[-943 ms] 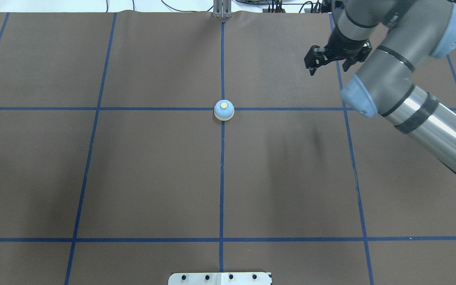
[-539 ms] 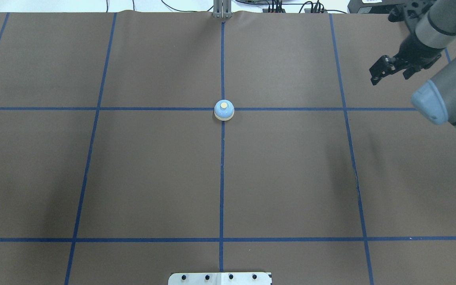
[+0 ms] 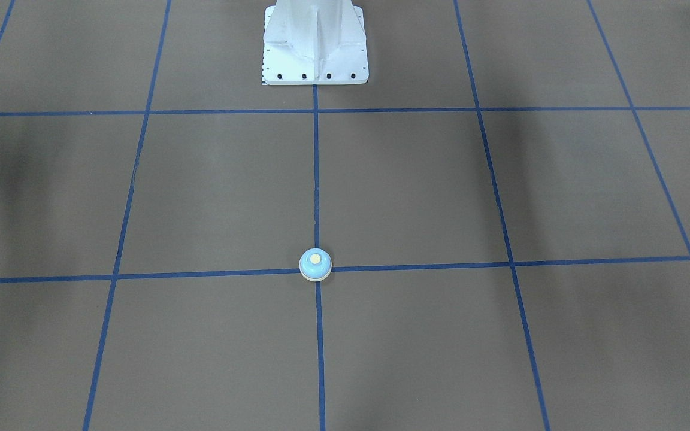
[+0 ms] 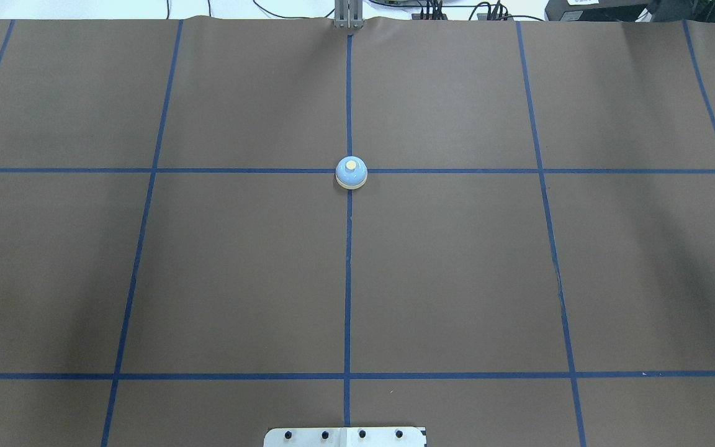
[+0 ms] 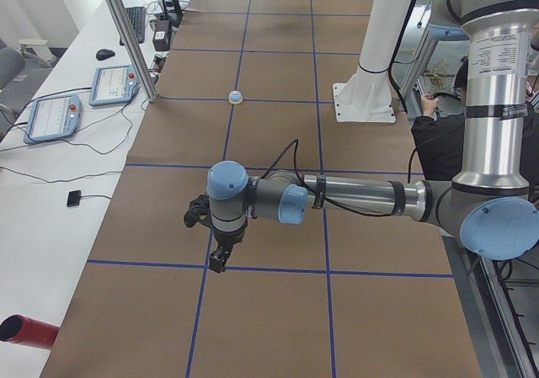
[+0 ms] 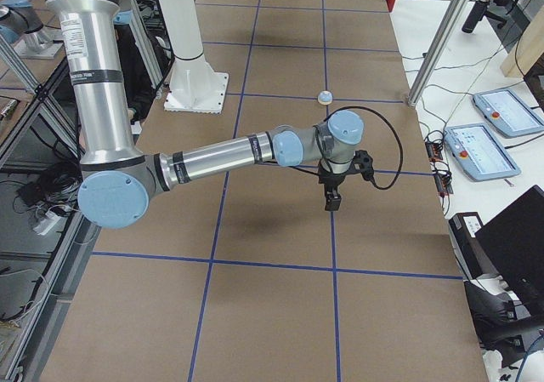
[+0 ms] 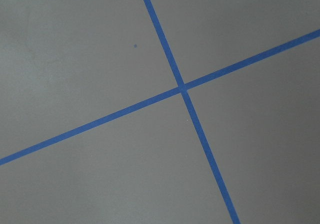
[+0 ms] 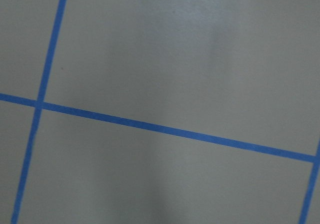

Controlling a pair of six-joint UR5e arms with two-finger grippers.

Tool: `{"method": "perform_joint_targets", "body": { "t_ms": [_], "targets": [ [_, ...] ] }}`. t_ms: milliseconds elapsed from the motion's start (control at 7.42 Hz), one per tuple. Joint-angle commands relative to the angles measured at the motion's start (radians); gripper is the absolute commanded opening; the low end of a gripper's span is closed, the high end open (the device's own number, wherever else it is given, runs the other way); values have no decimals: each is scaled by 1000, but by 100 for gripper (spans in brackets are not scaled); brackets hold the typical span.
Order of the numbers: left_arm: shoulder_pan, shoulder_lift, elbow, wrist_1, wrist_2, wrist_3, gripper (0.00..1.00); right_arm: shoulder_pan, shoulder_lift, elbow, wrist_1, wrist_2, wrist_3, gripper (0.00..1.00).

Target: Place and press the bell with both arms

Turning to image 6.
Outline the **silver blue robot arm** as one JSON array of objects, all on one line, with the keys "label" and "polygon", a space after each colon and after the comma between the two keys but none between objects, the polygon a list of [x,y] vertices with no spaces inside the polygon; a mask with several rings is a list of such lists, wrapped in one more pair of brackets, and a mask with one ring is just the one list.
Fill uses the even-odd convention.
[{"label": "silver blue robot arm", "polygon": [[61,31],[47,28],[29,0],[1,1],[1,36],[23,59],[52,60],[63,44]]},{"label": "silver blue robot arm", "polygon": [[339,177],[352,165],[364,131],[349,110],[311,128],[281,126],[187,152],[146,155],[133,142],[114,21],[127,0],[45,0],[60,22],[85,153],[77,201],[96,225],[139,220],[150,200],[178,184],[261,162],[283,167],[318,161]]}]

